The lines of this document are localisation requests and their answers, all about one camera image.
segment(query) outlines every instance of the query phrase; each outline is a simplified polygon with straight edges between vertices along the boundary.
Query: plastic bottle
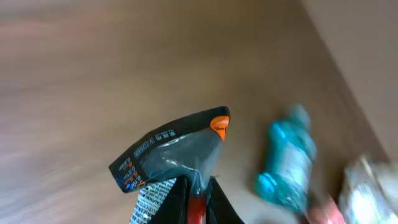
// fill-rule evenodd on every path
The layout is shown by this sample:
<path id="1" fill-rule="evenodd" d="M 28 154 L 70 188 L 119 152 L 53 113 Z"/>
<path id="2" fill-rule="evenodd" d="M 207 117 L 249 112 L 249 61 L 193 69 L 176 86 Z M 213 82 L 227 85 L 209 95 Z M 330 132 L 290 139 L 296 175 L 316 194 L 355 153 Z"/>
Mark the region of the plastic bottle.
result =
<path id="1" fill-rule="evenodd" d="M 301 105 L 269 128 L 269 155 L 265 171 L 255 184 L 266 201 L 296 213 L 307 209 L 307 190 L 317 148 L 309 135 L 310 117 Z"/>

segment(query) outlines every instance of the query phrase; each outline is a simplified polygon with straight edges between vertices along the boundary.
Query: orange label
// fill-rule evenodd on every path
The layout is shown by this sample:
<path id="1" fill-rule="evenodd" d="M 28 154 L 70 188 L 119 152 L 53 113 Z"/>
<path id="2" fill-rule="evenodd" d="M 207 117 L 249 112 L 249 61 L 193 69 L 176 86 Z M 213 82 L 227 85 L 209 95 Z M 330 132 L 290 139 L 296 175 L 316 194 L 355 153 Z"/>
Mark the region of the orange label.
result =
<path id="1" fill-rule="evenodd" d="M 229 125 L 229 117 L 228 116 L 218 116 L 213 118 L 210 122 L 210 127 L 215 130 L 224 141 L 225 132 Z"/>

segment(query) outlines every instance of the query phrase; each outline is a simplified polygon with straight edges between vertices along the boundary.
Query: gray wall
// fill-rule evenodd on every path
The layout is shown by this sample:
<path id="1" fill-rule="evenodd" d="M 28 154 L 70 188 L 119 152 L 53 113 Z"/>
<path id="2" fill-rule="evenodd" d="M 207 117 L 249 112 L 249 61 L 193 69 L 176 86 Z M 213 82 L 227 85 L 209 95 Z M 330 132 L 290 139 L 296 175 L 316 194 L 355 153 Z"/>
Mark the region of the gray wall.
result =
<path id="1" fill-rule="evenodd" d="M 398 158 L 398 1 L 303 4 L 384 149 Z"/>

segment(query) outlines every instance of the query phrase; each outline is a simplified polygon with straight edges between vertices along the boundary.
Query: brown surface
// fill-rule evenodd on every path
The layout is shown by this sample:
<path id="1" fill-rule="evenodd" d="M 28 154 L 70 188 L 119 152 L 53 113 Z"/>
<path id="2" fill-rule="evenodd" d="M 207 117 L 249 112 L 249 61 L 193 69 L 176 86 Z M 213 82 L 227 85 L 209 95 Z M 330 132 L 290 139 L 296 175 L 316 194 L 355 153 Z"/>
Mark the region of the brown surface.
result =
<path id="1" fill-rule="evenodd" d="M 215 175 L 248 223 L 287 222 L 251 186 L 267 125 L 289 103 L 313 118 L 314 170 L 334 195 L 350 159 L 384 157 L 293 1 L 118 1 L 7 15 L 0 49 L 1 223 L 127 223 L 136 194 L 118 189 L 108 165 L 151 129 L 218 105 L 232 120 Z"/>

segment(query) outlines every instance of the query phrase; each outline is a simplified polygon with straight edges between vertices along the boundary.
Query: teal plastic bottle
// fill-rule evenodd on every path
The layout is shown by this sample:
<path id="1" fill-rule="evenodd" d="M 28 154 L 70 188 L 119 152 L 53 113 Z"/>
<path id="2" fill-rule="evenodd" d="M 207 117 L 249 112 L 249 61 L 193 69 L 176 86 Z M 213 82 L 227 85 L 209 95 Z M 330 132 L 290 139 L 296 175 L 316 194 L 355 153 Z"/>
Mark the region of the teal plastic bottle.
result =
<path id="1" fill-rule="evenodd" d="M 269 154 L 265 171 L 255 184 L 266 201 L 296 213 L 307 209 L 307 190 L 317 148 L 310 137 L 310 117 L 301 105 L 269 127 Z"/>

